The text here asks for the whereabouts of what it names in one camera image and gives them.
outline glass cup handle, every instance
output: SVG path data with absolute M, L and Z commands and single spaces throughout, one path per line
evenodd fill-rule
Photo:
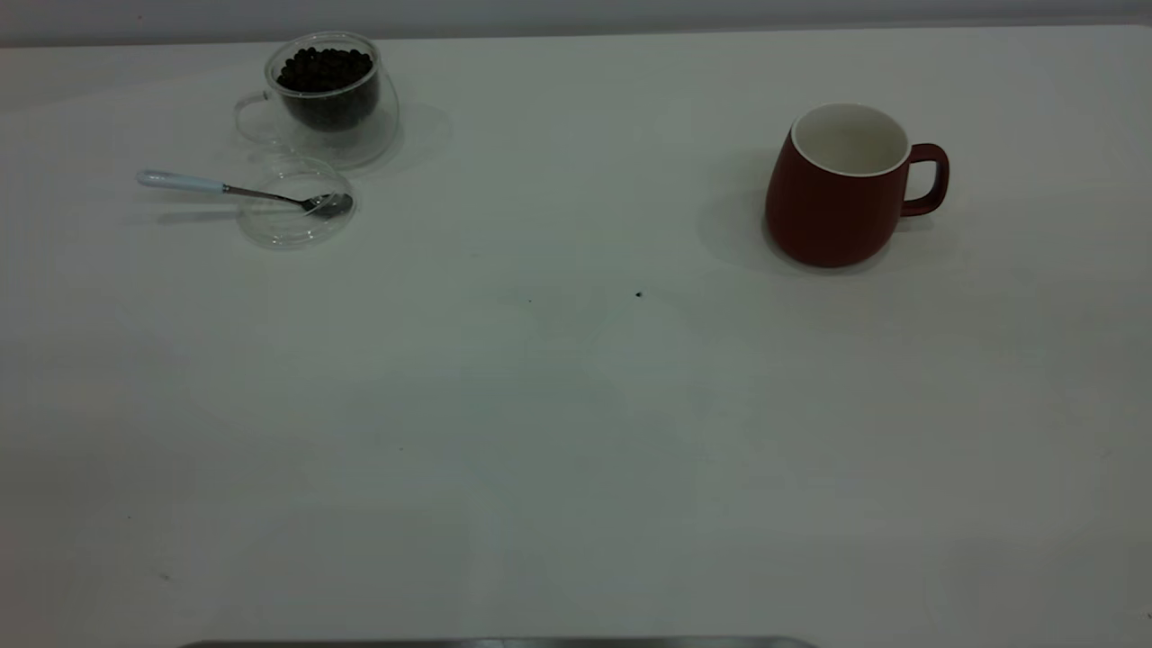
M 233 120 L 236 122 L 236 131 L 244 136 L 245 140 L 256 142 L 257 144 L 276 144 L 280 141 L 276 137 L 262 137 L 252 133 L 251 130 L 244 129 L 244 126 L 240 119 L 240 114 L 244 112 L 244 108 L 251 106 L 252 104 L 258 104 L 260 101 L 267 101 L 272 97 L 268 96 L 267 90 L 259 90 L 257 92 L 249 92 L 236 101 L 236 107 L 232 110 Z

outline coffee beans in glass cup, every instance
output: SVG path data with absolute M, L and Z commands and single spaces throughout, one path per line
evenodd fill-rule
M 302 36 L 268 59 L 264 76 L 268 90 L 242 98 L 235 108 L 236 129 L 253 142 L 349 168 L 382 153 L 399 129 L 396 91 L 380 52 L 363 36 Z M 263 131 L 242 116 L 258 101 L 274 105 L 265 120 L 271 128 Z
M 372 56 L 359 50 L 316 47 L 297 51 L 285 61 L 276 83 L 320 97 L 285 97 L 285 107 L 305 125 L 325 133 L 355 128 L 376 108 L 378 80 Z

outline table surface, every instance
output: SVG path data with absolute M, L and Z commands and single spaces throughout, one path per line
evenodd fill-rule
M 1152 31 L 382 42 L 295 253 L 132 180 L 251 178 L 273 48 L 0 51 L 6 645 L 1152 640 Z M 819 273 L 761 203 L 834 100 L 953 179 Z

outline metal spoon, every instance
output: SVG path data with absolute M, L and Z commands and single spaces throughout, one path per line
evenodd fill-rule
M 312 216 L 319 218 L 333 218 L 342 213 L 347 213 L 353 209 L 353 197 L 348 194 L 323 194 L 303 201 L 296 201 L 294 198 L 278 196 L 275 194 L 265 194 L 264 191 L 232 187 L 220 182 L 219 180 L 207 180 L 205 178 L 152 169 L 145 169 L 137 173 L 136 181 L 145 187 L 156 187 L 158 189 L 180 189 L 182 191 L 200 191 L 203 194 L 235 194 L 237 196 L 249 196 L 252 198 L 283 201 L 296 205 L 304 211 L 312 212 Z

